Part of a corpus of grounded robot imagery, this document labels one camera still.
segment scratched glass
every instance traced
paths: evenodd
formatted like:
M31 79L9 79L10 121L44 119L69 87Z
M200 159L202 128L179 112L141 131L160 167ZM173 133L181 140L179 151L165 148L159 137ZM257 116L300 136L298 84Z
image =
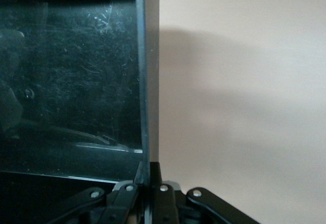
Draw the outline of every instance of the scratched glass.
M0 170L108 181L134 172L137 50L134 0L1 3Z

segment scratch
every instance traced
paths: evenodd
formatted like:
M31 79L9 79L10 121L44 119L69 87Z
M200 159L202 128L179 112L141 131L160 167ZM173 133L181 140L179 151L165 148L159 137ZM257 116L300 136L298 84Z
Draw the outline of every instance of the scratch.
M107 24L110 23L111 13L112 13L112 6L113 6L113 4L111 4L111 7L110 7L110 13L108 14Z
M96 73L96 74L99 74L100 72L98 71L92 71L92 70L89 70L89 69L86 69L84 66L81 65L81 67L84 69L84 70L87 70L88 72L91 72L91 73Z
M79 51L81 51L81 50L82 50L82 48L81 48L81 47L79 47L78 45L74 44L74 46L75 46L76 48L78 48L78 50L79 50Z

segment glass panel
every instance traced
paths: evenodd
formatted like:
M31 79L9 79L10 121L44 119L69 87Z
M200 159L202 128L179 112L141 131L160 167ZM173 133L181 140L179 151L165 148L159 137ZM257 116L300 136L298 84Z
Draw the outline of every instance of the glass panel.
M134 0L0 4L0 170L130 179L141 160Z

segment screw head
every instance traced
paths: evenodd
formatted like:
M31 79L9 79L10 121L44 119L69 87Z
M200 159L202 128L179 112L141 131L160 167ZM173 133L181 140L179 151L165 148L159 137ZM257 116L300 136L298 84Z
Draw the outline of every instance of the screw head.
M161 187L159 188L159 190L161 190L162 192L166 192L166 191L169 190L169 188L166 185L161 185Z
M100 195L100 192L97 192L97 191L96 192L92 192L91 193L91 198L93 198L93 199L94 198L97 198L99 195Z
M202 195L202 192L196 189L196 190L193 191L193 195L195 197L200 197Z
M126 190L129 192L129 191L133 191L133 186L132 185L129 185L129 186L126 186Z

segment beige wall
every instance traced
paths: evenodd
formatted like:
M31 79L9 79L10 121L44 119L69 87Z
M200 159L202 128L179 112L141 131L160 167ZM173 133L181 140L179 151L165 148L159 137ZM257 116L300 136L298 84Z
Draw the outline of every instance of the beige wall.
M265 223L326 223L326 0L160 0L160 162Z

